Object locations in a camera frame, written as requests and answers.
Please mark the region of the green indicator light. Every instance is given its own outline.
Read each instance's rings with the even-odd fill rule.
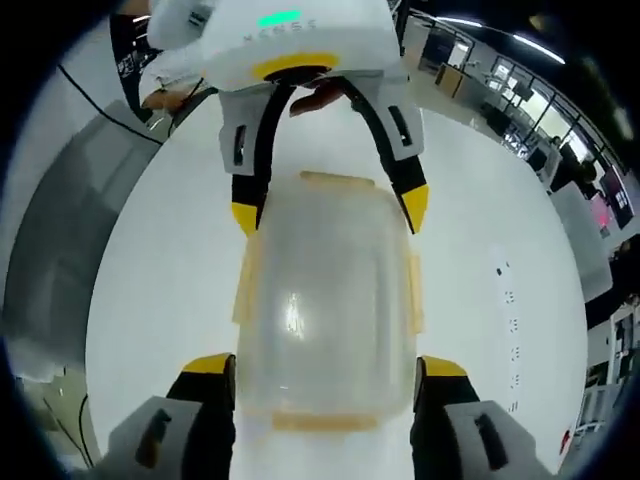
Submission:
[[[288,12],[278,12],[267,17],[262,17],[258,21],[258,26],[260,28],[266,28],[279,25],[280,23],[295,22],[296,20],[300,20],[300,10],[289,10]]]

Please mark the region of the ceiling light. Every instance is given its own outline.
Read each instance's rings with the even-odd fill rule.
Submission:
[[[513,38],[515,38],[516,40],[518,40],[519,42],[524,43],[525,45],[529,45],[531,48],[535,48],[536,50],[538,50],[539,52],[544,53],[546,56],[553,58],[556,62],[561,63],[562,65],[565,64],[564,59],[560,56],[560,55],[556,55],[555,53],[553,53],[551,50],[547,50],[546,48],[544,48],[541,45],[538,45],[535,42],[532,42],[531,40],[529,40],[528,38],[524,38],[521,37],[520,35],[513,35]]]
[[[465,20],[463,18],[436,17],[436,20],[448,23],[459,23],[461,25],[468,25],[469,27],[482,27],[482,24],[480,22]]]

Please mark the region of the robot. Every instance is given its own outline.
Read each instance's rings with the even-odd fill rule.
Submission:
[[[405,95],[408,75],[387,2],[161,0],[148,40],[157,48],[201,52],[203,77],[220,90],[231,210],[249,238],[261,226],[269,195],[278,119],[298,86],[318,81],[339,85],[363,116],[409,231],[420,231],[429,192],[418,157],[422,121]],[[165,397],[149,399],[113,431],[105,458],[77,475],[228,478],[236,361],[224,353],[190,362]],[[479,401],[462,368],[428,356],[412,368],[407,448],[415,478],[550,476],[531,435],[494,402]]]

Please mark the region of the white table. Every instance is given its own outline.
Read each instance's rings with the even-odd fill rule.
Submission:
[[[577,420],[587,358],[571,247],[528,165],[462,124],[423,115],[421,158],[431,197],[423,230],[411,238],[421,255],[426,319],[418,352],[462,365],[482,399],[505,409],[517,401],[514,417],[555,472],[564,432]],[[231,215],[220,122],[212,97],[162,147],[127,201],[102,259],[86,354],[102,452],[111,430],[150,396],[165,395],[187,362],[236,349],[231,315],[245,237]],[[369,177],[389,188],[369,130],[346,100],[283,117],[274,150],[274,175],[327,171]],[[511,275],[504,280],[496,270],[506,262]],[[505,290],[513,292],[514,304],[504,305]],[[515,336],[509,330],[514,315]],[[305,478],[310,472],[346,478],[345,469],[413,478],[410,411],[381,432],[325,445],[332,462],[314,455],[312,439],[292,441],[284,434],[252,450],[255,425],[243,422],[236,413],[232,478],[300,478],[301,472]]]

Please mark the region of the human hand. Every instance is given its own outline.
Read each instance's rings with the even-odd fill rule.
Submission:
[[[306,112],[315,112],[335,102],[342,96],[340,87],[331,80],[320,80],[311,84],[315,91],[311,95],[299,98],[291,104],[289,116],[296,117]]]

